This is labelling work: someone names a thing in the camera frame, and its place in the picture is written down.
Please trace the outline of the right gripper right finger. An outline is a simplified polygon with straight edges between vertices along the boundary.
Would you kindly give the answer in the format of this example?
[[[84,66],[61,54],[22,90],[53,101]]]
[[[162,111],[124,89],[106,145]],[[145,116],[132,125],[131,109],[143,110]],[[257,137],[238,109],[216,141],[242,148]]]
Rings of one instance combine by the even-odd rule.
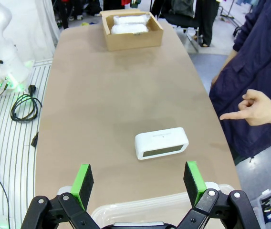
[[[185,164],[183,180],[192,208],[178,224],[178,229],[203,229],[210,219],[219,219],[226,229],[259,229],[260,225],[247,194],[233,190],[207,188],[195,161]]]

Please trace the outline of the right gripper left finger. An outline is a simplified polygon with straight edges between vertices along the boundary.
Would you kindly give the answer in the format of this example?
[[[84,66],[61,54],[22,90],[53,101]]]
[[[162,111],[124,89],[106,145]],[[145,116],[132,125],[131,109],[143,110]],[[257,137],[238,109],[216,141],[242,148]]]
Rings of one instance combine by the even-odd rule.
[[[94,179],[91,165],[81,165],[69,192],[53,199],[35,196],[27,210],[22,229],[56,229],[68,222],[74,229],[98,229],[99,226],[86,211]]]

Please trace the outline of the person's left hand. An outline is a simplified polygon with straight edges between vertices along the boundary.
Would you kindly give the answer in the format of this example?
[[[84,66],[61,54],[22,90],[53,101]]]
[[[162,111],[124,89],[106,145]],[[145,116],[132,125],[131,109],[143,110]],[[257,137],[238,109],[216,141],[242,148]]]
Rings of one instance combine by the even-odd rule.
[[[271,99],[263,92],[248,89],[242,96],[243,101],[239,103],[239,110],[225,113],[220,120],[244,119],[251,126],[271,124]]]

